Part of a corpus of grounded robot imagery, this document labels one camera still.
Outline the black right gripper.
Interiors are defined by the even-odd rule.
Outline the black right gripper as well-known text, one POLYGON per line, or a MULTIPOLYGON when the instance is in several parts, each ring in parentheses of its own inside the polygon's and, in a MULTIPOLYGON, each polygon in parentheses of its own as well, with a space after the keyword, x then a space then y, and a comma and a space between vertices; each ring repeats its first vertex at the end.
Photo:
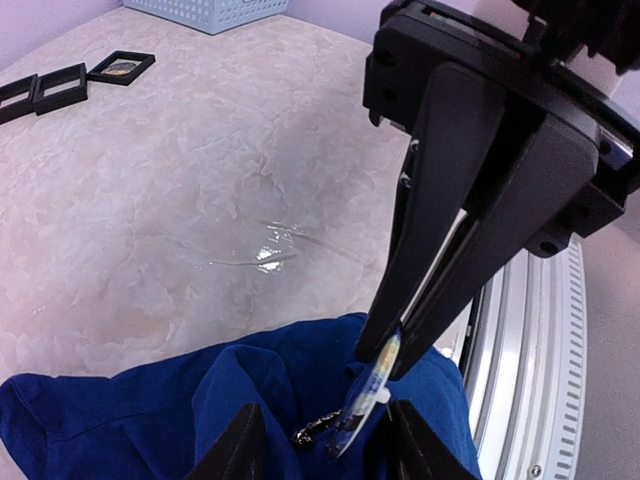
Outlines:
POLYGON ((620 218, 638 190, 638 122, 568 67, 585 51, 618 75, 636 70, 638 3, 519 8, 521 38, 437 1, 394 1, 381 14, 364 104, 373 123, 391 120, 414 145, 393 250, 355 355, 370 361, 403 328, 394 380, 520 250, 554 255, 570 235, 620 218), (467 230, 428 284, 460 209, 467 230))

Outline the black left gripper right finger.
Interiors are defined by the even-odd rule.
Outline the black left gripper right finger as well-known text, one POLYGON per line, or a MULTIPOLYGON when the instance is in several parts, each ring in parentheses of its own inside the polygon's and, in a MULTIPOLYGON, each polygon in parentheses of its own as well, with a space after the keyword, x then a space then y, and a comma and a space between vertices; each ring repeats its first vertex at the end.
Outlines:
POLYGON ((389 479, 475 479, 408 400, 391 404, 389 479))

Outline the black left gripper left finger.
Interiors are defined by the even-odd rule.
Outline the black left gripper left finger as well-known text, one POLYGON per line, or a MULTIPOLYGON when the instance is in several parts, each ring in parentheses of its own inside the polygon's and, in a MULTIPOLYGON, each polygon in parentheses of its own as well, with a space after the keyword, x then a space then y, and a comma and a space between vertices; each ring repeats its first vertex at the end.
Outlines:
POLYGON ((265 478, 265 422, 260 406, 245 404, 187 480, 259 480, 265 478))

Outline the starry night round brooch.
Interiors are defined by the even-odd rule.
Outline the starry night round brooch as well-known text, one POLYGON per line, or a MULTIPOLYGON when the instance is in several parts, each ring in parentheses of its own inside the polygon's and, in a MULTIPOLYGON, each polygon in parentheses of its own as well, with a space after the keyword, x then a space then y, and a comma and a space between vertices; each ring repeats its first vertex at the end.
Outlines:
POLYGON ((332 427, 326 446, 326 456, 333 460, 342 456, 366 425, 378 405, 386 405, 391 398, 387 382, 396 363, 401 346, 397 330, 384 344, 374 361, 365 365, 349 390, 345 404, 332 427))

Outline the blue printed t-shirt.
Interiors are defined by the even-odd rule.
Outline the blue printed t-shirt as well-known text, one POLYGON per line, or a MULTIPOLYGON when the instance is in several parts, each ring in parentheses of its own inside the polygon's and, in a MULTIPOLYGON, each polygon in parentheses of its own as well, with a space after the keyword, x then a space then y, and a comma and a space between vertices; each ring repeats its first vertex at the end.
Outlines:
POLYGON ((308 423, 339 410, 364 369, 362 313, 296 322, 142 365, 112 378, 20 374, 1 387, 1 438, 30 479, 186 479, 247 403, 265 422, 264 479, 389 479, 391 404, 408 400, 455 458, 481 475, 457 366, 430 349, 330 460, 332 428, 310 449, 308 423))

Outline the sunset painting round brooch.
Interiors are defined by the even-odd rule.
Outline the sunset painting round brooch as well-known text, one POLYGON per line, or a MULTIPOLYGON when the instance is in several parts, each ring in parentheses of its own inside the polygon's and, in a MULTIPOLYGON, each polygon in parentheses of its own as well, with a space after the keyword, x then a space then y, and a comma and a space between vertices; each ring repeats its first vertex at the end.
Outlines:
POLYGON ((138 64, 133 61, 116 61, 106 67, 102 71, 102 74, 111 77, 127 76, 132 73, 137 68, 137 66, 138 64))

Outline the white snowflake brooch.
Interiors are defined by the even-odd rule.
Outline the white snowflake brooch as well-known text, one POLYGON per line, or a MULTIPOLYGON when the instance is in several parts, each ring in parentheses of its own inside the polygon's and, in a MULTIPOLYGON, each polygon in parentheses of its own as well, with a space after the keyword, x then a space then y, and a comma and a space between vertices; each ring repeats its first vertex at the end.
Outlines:
POLYGON ((316 438, 333 428, 341 414, 342 411, 337 410, 308 423, 292 435, 292 445, 299 449, 313 448, 316 438))

